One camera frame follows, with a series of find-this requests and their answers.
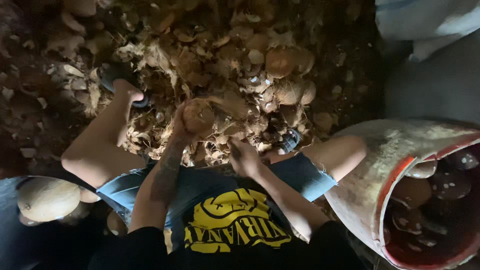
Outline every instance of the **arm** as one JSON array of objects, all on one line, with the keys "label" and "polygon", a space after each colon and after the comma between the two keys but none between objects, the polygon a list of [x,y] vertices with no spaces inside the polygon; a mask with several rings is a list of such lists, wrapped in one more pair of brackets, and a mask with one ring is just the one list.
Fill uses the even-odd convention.
[{"label": "arm", "polygon": [[193,138],[183,125],[181,115],[184,107],[181,105],[177,108],[173,120],[174,130],[167,148],[140,186],[133,206],[129,233],[142,227],[157,227],[163,230],[168,206],[175,196],[183,150]]},{"label": "arm", "polygon": [[240,153],[239,155],[232,154],[231,162],[235,171],[242,176],[251,177],[260,184],[280,207],[295,230],[307,240],[310,240],[316,229],[329,221],[320,208],[305,199],[263,165],[254,147],[235,140],[229,142],[228,146],[232,153],[236,152],[233,148]]}]

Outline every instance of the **tattoo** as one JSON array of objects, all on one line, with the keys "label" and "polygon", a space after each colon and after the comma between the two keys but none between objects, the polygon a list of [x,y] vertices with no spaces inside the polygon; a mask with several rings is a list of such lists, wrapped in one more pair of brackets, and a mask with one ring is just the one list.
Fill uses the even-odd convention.
[{"label": "tattoo", "polygon": [[176,194],[177,176],[183,151],[183,149],[179,149],[176,146],[166,149],[159,161],[160,170],[153,179],[150,199],[163,201],[165,207],[169,206]]}]

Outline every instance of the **black t-shirt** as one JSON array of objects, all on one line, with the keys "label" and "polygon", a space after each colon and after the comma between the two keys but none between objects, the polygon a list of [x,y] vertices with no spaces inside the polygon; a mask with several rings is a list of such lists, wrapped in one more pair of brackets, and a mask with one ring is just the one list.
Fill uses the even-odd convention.
[{"label": "black t-shirt", "polygon": [[145,227],[97,252],[89,269],[364,269],[336,222],[308,244],[275,223],[266,196],[253,190],[207,199],[192,212],[184,245],[169,255],[163,232]]}]

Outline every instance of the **hand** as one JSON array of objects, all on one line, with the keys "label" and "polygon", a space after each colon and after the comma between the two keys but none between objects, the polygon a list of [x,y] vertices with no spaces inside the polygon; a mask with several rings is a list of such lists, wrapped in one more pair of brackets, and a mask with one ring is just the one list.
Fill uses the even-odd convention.
[{"label": "hand", "polygon": [[183,110],[185,109],[185,105],[186,102],[180,104],[175,111],[171,140],[177,142],[180,141],[181,143],[188,145],[195,138],[195,134],[188,132],[185,128],[185,122],[183,121]]},{"label": "hand", "polygon": [[227,145],[230,148],[230,162],[236,173],[252,178],[258,174],[263,164],[255,147],[237,139],[229,140]]}]

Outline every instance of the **tattooed arm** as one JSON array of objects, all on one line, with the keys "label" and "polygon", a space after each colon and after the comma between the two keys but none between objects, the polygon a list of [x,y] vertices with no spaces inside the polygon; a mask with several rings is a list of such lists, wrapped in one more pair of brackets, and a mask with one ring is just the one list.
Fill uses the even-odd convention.
[{"label": "tattooed arm", "polygon": [[177,175],[183,150],[193,135],[186,132],[181,115],[184,105],[177,108],[173,134],[163,151],[160,161],[150,171],[140,186],[133,206],[129,232],[142,227],[163,229],[168,206],[176,193]]}]

